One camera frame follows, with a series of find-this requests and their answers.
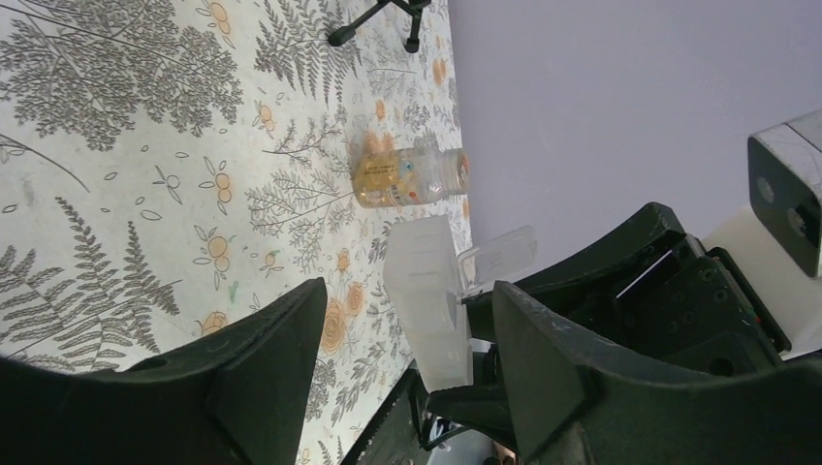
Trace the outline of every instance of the camera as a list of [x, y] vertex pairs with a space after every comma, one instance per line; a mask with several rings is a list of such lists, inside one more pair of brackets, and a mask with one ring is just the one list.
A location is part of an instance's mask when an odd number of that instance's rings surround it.
[[822, 275], [822, 110], [747, 141], [750, 205], [779, 245], [811, 278]]

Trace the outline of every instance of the translucent plastic piece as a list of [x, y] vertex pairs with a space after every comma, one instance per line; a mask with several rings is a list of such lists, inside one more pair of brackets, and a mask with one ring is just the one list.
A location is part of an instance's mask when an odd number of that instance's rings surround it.
[[471, 333], [448, 219], [394, 224], [383, 278], [428, 392], [472, 384]]
[[523, 226], [468, 249], [457, 258], [464, 295], [473, 295], [494, 281], [510, 278], [534, 264], [537, 239], [534, 229]]

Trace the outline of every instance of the plastic bottle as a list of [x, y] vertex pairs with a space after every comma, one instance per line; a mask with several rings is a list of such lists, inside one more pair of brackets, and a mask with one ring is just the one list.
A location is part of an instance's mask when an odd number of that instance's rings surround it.
[[468, 190], [462, 149], [416, 147], [364, 155], [354, 169], [354, 194], [366, 208], [423, 205]]

